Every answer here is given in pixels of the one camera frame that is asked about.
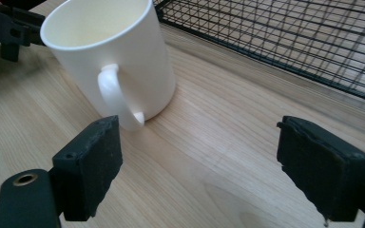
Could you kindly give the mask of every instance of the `mug handle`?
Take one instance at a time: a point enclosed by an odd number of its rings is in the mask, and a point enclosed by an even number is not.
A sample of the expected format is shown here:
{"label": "mug handle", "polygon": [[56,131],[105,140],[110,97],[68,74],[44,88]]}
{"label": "mug handle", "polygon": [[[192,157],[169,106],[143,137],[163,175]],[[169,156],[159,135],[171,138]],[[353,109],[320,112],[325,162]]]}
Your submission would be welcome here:
{"label": "mug handle", "polygon": [[132,113],[118,80],[118,65],[112,64],[102,68],[98,84],[103,100],[111,113],[118,115],[120,126],[125,130],[138,130],[144,126],[144,113]]}

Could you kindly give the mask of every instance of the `wooden table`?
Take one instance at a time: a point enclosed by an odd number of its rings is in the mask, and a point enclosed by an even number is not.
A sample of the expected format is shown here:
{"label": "wooden table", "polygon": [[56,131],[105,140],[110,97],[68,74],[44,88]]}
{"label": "wooden table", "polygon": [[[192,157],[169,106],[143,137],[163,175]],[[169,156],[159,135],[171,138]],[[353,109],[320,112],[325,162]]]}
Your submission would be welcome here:
{"label": "wooden table", "polygon": [[[36,12],[47,15],[62,0]],[[293,115],[365,151],[365,103],[163,28],[177,90],[137,132],[121,129],[125,163],[97,216],[64,227],[323,227],[276,160],[277,122]],[[0,59],[0,184],[52,166],[99,114],[46,47]],[[361,227],[331,223],[330,227]]]}

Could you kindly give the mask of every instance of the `mug rim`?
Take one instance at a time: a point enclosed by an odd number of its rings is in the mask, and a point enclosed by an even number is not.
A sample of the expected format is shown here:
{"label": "mug rim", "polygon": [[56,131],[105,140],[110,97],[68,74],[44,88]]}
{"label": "mug rim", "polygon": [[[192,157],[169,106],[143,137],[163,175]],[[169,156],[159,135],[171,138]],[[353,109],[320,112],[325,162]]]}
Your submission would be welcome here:
{"label": "mug rim", "polygon": [[58,6],[56,9],[54,9],[48,16],[47,18],[44,20],[43,25],[41,26],[41,30],[40,30],[40,37],[41,40],[44,42],[44,44],[49,47],[49,48],[53,48],[53,49],[57,49],[57,50],[68,50],[68,51],[72,51],[72,50],[83,50],[83,49],[89,49],[89,48],[95,48],[97,46],[100,46],[102,44],[105,44],[111,40],[115,40],[121,36],[123,36],[124,34],[128,33],[129,31],[131,31],[133,28],[135,28],[139,23],[141,23],[144,18],[147,16],[147,14],[150,11],[150,8],[152,7],[152,0],[146,0],[146,7],[144,9],[144,13],[142,13],[137,20],[135,20],[131,25],[129,25],[128,27],[126,27],[125,29],[123,29],[120,32],[117,32],[114,35],[111,35],[101,41],[97,41],[88,45],[81,45],[81,46],[75,46],[75,47],[67,47],[67,46],[58,46],[55,44],[52,44],[50,40],[48,40],[46,38],[46,26],[48,23],[48,20],[54,16],[54,14],[56,13],[56,11],[61,10],[61,8],[68,4],[69,2],[72,1],[77,1],[77,0],[67,0],[66,2],[62,3],[60,6]]}

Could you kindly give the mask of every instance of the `ceramic mug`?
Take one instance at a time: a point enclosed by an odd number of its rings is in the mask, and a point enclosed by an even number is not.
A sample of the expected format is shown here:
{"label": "ceramic mug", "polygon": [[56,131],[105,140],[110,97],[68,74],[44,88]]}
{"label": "ceramic mug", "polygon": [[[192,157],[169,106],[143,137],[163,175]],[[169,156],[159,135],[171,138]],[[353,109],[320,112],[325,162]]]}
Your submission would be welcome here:
{"label": "ceramic mug", "polygon": [[41,38],[102,116],[136,130],[170,102],[176,85],[151,0],[68,0]]}

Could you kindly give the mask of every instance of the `metal grid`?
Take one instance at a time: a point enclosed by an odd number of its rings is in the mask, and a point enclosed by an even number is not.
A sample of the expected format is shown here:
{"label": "metal grid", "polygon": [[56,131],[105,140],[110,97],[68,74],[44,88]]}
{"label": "metal grid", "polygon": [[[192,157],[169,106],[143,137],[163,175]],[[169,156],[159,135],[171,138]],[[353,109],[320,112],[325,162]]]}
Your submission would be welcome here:
{"label": "metal grid", "polygon": [[154,4],[164,24],[365,99],[365,1]]}

